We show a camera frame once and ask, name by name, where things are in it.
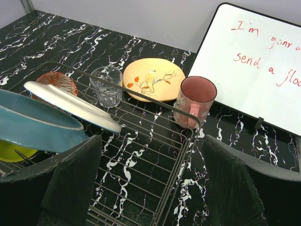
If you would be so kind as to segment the yellow green bowl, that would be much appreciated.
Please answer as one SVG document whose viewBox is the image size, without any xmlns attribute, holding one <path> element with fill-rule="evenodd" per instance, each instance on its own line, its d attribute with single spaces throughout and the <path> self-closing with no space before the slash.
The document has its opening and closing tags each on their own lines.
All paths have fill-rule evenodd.
<svg viewBox="0 0 301 226">
<path fill-rule="evenodd" d="M 30 149 L 27 147 L 22 147 L 13 143 L 6 142 L 4 140 L 0 141 L 0 160 L 4 162 L 19 162 L 24 159 L 15 150 L 19 151 L 26 157 L 30 158 L 38 151 L 36 149 Z"/>
</svg>

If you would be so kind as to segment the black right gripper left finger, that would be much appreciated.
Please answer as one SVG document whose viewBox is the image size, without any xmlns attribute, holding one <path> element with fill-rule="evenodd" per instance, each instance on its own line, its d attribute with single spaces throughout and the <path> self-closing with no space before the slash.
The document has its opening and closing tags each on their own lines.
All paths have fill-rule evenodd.
<svg viewBox="0 0 301 226">
<path fill-rule="evenodd" d="M 84 226 L 102 155 L 93 135 L 72 149 L 0 178 L 2 226 Z"/>
</svg>

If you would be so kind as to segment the orange bird pattern plate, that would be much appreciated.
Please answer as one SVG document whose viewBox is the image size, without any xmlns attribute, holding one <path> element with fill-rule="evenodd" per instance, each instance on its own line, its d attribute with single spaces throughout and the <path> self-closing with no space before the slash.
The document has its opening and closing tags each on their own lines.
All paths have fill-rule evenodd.
<svg viewBox="0 0 301 226">
<path fill-rule="evenodd" d="M 161 102 L 175 100 L 184 79 L 180 67 L 160 58 L 136 60 L 123 73 L 125 88 Z"/>
</svg>

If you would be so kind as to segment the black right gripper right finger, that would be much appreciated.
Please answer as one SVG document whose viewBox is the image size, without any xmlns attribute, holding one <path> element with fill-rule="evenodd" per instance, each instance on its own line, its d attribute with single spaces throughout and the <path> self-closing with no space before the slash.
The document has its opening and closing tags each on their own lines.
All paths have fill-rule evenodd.
<svg viewBox="0 0 301 226">
<path fill-rule="evenodd" d="M 299 226 L 301 175 L 277 167 L 207 135 L 206 203 L 212 226 Z"/>
</svg>

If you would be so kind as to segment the teal scalloped plate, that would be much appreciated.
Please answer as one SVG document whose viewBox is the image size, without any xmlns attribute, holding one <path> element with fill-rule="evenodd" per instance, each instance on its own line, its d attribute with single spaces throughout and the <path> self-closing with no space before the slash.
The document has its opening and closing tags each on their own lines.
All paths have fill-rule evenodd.
<svg viewBox="0 0 301 226">
<path fill-rule="evenodd" d="M 1 140 L 40 151 L 62 153 L 88 139 L 75 118 L 32 98 L 0 91 Z"/>
</svg>

